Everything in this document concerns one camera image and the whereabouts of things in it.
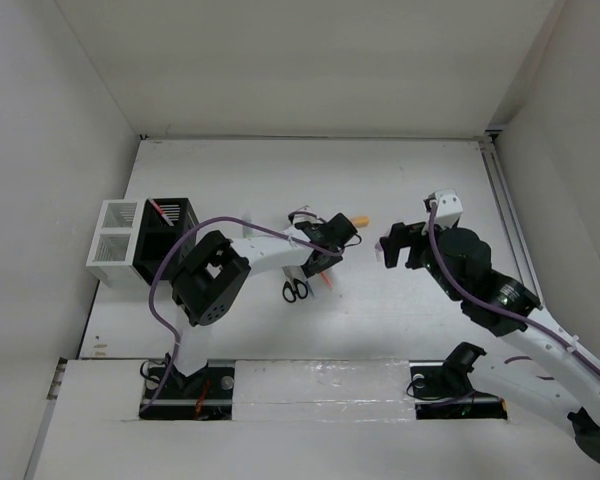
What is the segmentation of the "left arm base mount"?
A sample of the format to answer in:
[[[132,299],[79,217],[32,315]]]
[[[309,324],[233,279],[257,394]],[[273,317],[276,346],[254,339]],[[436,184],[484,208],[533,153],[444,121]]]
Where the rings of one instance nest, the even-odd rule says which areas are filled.
[[[234,361],[209,361],[189,377],[173,368],[157,398],[151,401],[164,376],[167,362],[145,360],[140,366],[144,381],[139,418],[147,421],[229,421],[235,386]]]

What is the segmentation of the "orange highlighter pen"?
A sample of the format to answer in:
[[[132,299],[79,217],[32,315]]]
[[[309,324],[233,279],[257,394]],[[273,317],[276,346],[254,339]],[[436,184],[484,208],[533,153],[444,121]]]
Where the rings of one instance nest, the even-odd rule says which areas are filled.
[[[326,272],[320,272],[320,278],[324,281],[324,283],[326,284],[326,286],[332,290],[333,289],[333,284],[329,278],[329,276],[327,275]]]

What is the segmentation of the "red highlighter pen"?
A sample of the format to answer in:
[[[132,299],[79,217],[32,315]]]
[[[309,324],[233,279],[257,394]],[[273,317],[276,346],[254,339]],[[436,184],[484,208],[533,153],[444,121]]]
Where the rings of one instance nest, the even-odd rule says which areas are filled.
[[[171,221],[169,216],[166,214],[166,212],[163,210],[163,208],[153,198],[148,198],[148,202],[151,204],[151,206],[156,210],[156,212],[160,215],[160,217],[164,220],[164,222],[168,226],[170,226],[170,227],[174,226],[174,223]]]

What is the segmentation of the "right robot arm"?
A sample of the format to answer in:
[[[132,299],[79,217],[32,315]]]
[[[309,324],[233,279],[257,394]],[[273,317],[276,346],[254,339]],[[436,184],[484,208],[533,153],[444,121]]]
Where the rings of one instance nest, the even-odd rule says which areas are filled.
[[[437,219],[396,223],[377,244],[394,268],[426,270],[474,324],[514,347],[547,379],[508,367],[481,347],[462,342],[428,374],[413,376],[411,392],[444,406],[477,392],[511,400],[565,431],[600,465],[600,360],[564,330],[522,283],[493,269],[491,248],[478,235]]]

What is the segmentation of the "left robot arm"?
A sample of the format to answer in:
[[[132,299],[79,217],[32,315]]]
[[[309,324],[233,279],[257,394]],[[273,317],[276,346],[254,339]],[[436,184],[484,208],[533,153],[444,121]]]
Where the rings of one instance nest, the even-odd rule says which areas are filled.
[[[307,291],[306,281],[341,262],[345,249],[359,237],[342,213],[324,221],[299,212],[291,220],[283,231],[242,220],[243,227],[258,234],[238,239],[210,231],[177,265],[170,278],[172,299],[188,325],[179,329],[168,384],[179,395],[192,396],[202,387],[208,329],[228,313],[248,278],[289,269],[287,282]]]

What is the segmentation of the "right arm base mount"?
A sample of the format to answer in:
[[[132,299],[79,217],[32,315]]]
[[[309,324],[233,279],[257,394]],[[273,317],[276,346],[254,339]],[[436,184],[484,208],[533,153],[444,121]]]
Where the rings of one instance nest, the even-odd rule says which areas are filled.
[[[505,403],[499,397],[479,392],[468,374],[486,352],[462,342],[442,361],[410,364],[405,395],[415,401],[417,420],[507,420]]]

